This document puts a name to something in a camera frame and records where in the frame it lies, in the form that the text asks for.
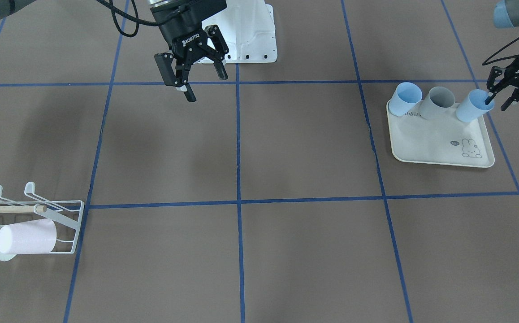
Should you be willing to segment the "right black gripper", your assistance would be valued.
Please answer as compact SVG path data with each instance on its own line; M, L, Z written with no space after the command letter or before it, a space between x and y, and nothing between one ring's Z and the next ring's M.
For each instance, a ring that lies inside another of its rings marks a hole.
M225 0L151 0L150 11L171 52L155 53L154 60L165 86L182 92L188 102L196 102L188 78L192 64L206 57L199 43L208 45L203 21L227 8ZM214 59L220 80L229 79L225 59Z

